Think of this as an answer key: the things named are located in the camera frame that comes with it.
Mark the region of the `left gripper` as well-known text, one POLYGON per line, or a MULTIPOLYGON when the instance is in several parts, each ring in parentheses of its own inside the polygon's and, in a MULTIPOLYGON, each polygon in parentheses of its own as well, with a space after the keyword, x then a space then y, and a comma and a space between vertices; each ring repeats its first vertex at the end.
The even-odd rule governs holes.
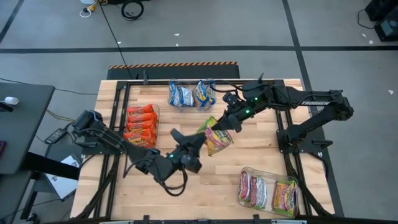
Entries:
POLYGON ((199 158, 200 149, 206 146, 205 133, 184 136, 176 129, 172 129, 170 133, 177 142, 176 148, 170 153, 173 169, 186 169, 197 174, 202 167, 199 158))

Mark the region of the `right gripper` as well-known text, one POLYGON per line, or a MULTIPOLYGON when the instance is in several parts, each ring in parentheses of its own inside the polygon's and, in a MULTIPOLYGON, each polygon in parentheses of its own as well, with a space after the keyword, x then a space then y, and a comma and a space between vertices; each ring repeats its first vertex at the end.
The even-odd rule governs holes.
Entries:
POLYGON ((237 133, 242 130, 242 123, 247 119, 246 109, 248 105, 236 94, 226 93, 223 101, 227 103, 227 109, 224 111, 222 119, 217 121, 211 128, 212 130, 234 130, 237 133))

